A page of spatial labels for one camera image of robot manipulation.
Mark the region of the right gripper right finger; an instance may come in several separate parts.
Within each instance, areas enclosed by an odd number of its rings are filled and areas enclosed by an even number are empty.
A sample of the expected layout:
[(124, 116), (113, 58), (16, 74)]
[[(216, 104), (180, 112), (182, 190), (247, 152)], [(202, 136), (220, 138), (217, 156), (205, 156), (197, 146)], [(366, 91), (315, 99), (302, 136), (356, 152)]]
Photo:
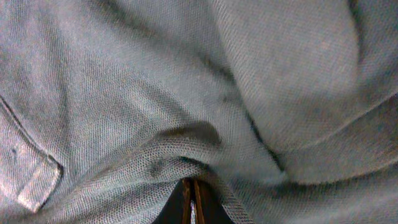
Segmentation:
[(195, 179), (193, 190), (197, 224), (233, 224), (209, 184)]

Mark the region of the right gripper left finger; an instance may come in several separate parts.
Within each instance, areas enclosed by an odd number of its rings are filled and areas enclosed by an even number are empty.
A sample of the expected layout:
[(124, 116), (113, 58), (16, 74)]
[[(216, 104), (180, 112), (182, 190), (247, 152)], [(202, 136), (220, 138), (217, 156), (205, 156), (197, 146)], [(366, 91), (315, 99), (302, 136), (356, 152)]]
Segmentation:
[(190, 179), (182, 179), (152, 224), (191, 224), (191, 202), (192, 182)]

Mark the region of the black polo shirt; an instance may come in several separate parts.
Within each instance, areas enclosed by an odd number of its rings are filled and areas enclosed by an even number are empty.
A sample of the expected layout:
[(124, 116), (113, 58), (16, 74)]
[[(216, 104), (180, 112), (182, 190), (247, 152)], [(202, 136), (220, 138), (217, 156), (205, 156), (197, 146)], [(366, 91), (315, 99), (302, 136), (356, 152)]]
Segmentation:
[(1, 222), (397, 222), (396, 1), (2, 1)]

